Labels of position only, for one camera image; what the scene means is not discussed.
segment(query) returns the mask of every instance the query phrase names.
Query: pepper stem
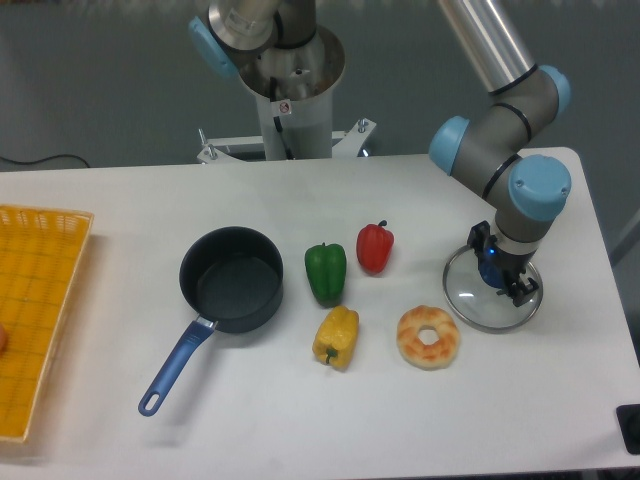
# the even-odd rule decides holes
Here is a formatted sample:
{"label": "pepper stem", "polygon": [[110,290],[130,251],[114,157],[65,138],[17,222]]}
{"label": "pepper stem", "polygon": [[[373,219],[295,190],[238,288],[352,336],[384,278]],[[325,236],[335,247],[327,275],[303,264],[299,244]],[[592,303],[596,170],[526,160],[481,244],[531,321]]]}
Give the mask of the pepper stem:
{"label": "pepper stem", "polygon": [[335,348],[328,347],[327,360],[325,361],[325,363],[329,365],[329,360],[331,360],[332,357],[337,357],[337,356],[338,356],[338,351]]}

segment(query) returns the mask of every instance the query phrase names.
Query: red bell pepper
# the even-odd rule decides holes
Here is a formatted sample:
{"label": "red bell pepper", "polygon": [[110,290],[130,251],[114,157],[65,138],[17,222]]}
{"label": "red bell pepper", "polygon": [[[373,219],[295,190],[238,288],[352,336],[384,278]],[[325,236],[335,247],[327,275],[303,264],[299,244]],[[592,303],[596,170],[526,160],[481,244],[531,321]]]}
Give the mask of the red bell pepper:
{"label": "red bell pepper", "polygon": [[356,253],[358,262],[367,272],[375,274],[384,270],[391,255],[393,246],[393,233],[384,227],[387,221],[383,220],[378,225],[370,223],[358,234]]}

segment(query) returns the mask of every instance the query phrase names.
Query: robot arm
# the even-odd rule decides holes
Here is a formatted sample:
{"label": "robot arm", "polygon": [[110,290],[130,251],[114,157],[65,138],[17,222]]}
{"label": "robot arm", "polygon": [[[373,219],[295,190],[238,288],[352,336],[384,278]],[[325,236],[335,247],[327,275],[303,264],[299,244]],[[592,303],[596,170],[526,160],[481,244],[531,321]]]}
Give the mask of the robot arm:
{"label": "robot arm", "polygon": [[521,158],[518,152],[562,113],[570,100],[569,84],[555,68],[535,64],[495,1],[441,0],[440,7],[493,105],[477,121],[447,121],[429,155],[496,208],[493,224],[473,227],[467,244],[485,283],[520,306],[538,288],[521,275],[564,208],[571,177],[555,158]]}
{"label": "robot arm", "polygon": [[[429,154],[496,208],[492,225],[473,227],[467,244],[482,279],[520,306],[538,288],[521,276],[562,211],[571,178],[554,158],[521,158],[518,152],[562,113],[569,84],[555,68],[536,65],[495,0],[439,3],[493,105],[477,121],[447,121]],[[196,47],[219,73],[240,70],[258,101],[267,158],[294,158],[292,150],[295,158],[330,156],[330,90],[342,75],[344,53],[316,25],[315,1],[214,0],[206,23],[196,18],[190,25]],[[319,99],[326,105],[322,111],[313,107]],[[282,100],[287,114],[298,112],[297,120],[271,113]],[[271,111],[261,107],[269,102]]]}

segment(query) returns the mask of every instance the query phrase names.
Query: toy donut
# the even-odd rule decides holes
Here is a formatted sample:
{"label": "toy donut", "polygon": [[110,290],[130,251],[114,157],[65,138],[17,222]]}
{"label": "toy donut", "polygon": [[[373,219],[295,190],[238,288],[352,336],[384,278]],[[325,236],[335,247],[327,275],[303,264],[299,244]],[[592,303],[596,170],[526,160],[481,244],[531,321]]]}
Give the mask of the toy donut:
{"label": "toy donut", "polygon": [[[438,341],[425,345],[418,333],[432,328]],[[398,322],[398,348],[411,365],[425,369],[447,367],[458,352],[460,332],[451,316],[436,307],[420,305],[405,313]]]}

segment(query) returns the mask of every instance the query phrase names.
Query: black pot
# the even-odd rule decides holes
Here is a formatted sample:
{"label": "black pot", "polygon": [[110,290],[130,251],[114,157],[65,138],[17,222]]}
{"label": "black pot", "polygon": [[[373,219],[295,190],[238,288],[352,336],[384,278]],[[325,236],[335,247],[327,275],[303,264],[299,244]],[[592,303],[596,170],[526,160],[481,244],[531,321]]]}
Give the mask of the black pot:
{"label": "black pot", "polygon": [[282,257],[269,238],[246,227],[214,230],[194,243],[180,267],[180,288],[199,316],[142,397],[155,414],[191,354],[214,332],[244,333],[266,323],[282,302]]}

